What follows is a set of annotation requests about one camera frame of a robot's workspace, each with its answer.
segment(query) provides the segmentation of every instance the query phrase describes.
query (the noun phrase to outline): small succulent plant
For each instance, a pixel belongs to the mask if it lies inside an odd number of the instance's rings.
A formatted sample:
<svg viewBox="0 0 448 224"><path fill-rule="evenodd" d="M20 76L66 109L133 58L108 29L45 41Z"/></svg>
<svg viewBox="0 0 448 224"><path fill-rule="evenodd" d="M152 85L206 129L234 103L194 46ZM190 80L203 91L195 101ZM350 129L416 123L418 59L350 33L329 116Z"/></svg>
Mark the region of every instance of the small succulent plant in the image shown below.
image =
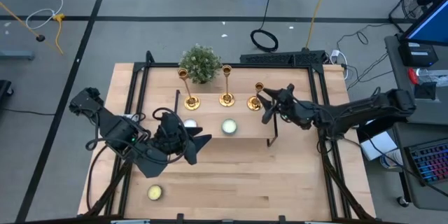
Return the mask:
<svg viewBox="0 0 448 224"><path fill-rule="evenodd" d="M211 47L196 44L188 52L183 52L179 66L187 69L193 83L212 81L221 68L221 58L214 54Z"/></svg>

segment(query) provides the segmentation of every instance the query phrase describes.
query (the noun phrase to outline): wooden tabletop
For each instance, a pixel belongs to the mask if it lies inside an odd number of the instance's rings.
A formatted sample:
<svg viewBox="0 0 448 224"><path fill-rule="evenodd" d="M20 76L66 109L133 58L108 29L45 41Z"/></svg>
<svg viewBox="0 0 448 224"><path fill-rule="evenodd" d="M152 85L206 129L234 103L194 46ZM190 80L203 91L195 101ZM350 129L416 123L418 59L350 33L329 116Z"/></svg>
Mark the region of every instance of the wooden tabletop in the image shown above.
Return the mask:
<svg viewBox="0 0 448 224"><path fill-rule="evenodd" d="M130 86L133 64L116 64L106 99L106 108L114 114L123 114ZM151 118L159 107L174 109L176 90L183 95L186 89L176 74L175 68L151 68L146 87L143 112L148 116L142 126L155 132L158 121ZM342 68L325 65L325 80L332 105L349 101ZM319 77L315 75L319 101L321 89ZM132 111L135 111L141 74L137 81ZM266 88L285 88L292 83L294 95L298 99L311 100L307 70L303 69L233 69L229 77L229 89L236 97L235 107L247 109L242 104L251 96L254 85L262 82ZM193 85L193 94L211 99L205 94L220 94L225 91L225 79L221 75L212 83ZM182 112L183 97L179 98L179 115L183 120L199 118L194 111ZM205 132L214 131L221 125L222 118L209 117L197 120ZM198 163L191 166L184 159L169 164L161 176L145 178L136 166L133 167L129 186L126 218L175 219L177 213L185 214L185 219L206 220L278 220L285 215L288 221L329 221L330 210L326 184L323 175L321 155L316 150L315 128L301 130L294 124L278 121L279 137L270 148L266 141L257 138L214 137L198 154ZM263 137L270 132L254 128ZM350 130L346 138L358 141L356 133ZM339 153L347 187L364 209L375 216L372 196L361 155L354 144L339 141ZM102 147L102 142L93 151L94 157ZM115 154L106 149L99 157L92 176L91 201L93 204L110 182ZM147 197L151 185L163 188L163 196L158 201ZM339 190L336 185L338 214L342 216ZM87 211L84 189L78 212ZM115 191L113 213L117 212L121 185Z"/></svg>

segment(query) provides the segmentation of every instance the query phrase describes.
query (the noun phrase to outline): desk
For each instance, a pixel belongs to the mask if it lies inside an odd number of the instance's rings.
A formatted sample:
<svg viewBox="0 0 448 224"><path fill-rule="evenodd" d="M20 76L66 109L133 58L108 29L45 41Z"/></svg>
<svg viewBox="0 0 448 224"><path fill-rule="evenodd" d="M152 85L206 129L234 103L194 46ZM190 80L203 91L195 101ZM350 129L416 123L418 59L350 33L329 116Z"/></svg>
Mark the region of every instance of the desk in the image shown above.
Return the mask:
<svg viewBox="0 0 448 224"><path fill-rule="evenodd" d="M412 97L414 97L414 85L411 84L407 77L408 67L403 65L400 53L398 52L398 46L400 44L397 37L387 36L384 41L386 42L386 49L389 53L397 87L409 91ZM448 47L435 46L434 49L439 57L439 61L434 63L429 69L448 69ZM448 125L448 116L446 116L448 114L448 87L438 87L437 97L440 102L427 99L416 100L417 109L407 120L411 123Z"/></svg>
<svg viewBox="0 0 448 224"><path fill-rule="evenodd" d="M133 64L115 65L105 105L112 113L122 114L125 110L132 69ZM330 103L337 105L348 102L342 68L331 65L324 66L324 69ZM173 109L176 90L180 90L181 94L186 93L176 70L174 67L150 68L142 110L148 118L141 124L152 132L157 125L150 118L152 112L161 106ZM141 76L138 76L137 83L140 83ZM234 68L229 77L229 89L237 97L236 102L245 104L257 82L263 82L266 88L273 89L284 88L292 83L295 85L294 95L298 99L312 99L306 70ZM190 85L191 92L199 98L203 93L221 93L224 89L225 79L222 75L212 83ZM136 105L137 98L134 97L133 111ZM157 178L145 178L134 167L125 218L175 219L177 213L183 213L185 219L189 220L273 221L278 220L279 215L285 215L288 221L331 220L322 159L316 151L316 130L303 131L281 120L278 129L279 137L270 148L266 147L265 139L213 138L199 152L197 164L190 166L185 160L179 160L168 165ZM357 141L356 133L352 130L347 132L346 137ZM94 150L92 157L101 147L102 143ZM360 149L340 141L339 153L347 187L365 210L375 216ZM92 176L92 202L109 184L114 159L115 154L109 149L99 157ZM153 184L161 185L164 189L162 199L155 202L146 196L148 188ZM120 191L119 185L115 191L112 213L117 212ZM85 194L84 189L79 213L87 211ZM340 202L338 206L338 214L342 216Z"/></svg>
<svg viewBox="0 0 448 224"><path fill-rule="evenodd" d="M397 122L393 126L393 135L400 148L403 164L410 169L410 162L404 149L408 146L426 143L428 141L441 139L448 136L448 127L441 125L422 125L416 123ZM410 197L411 202L420 209L432 209L448 211L448 199L429 187L423 187L420 182L406 172L404 176L404 190L409 189L409 195L405 192L405 197ZM435 187L448 192L448 183L438 183Z"/></svg>

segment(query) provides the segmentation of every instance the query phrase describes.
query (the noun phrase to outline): computer monitor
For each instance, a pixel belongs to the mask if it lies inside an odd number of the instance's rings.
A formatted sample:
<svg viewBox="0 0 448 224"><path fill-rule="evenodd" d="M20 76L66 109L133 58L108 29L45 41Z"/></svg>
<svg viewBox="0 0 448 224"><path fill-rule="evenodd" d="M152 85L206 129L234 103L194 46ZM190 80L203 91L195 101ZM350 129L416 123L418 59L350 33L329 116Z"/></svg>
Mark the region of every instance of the computer monitor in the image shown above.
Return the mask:
<svg viewBox="0 0 448 224"><path fill-rule="evenodd" d="M401 37L402 41L448 46L448 0L437 0Z"/></svg>

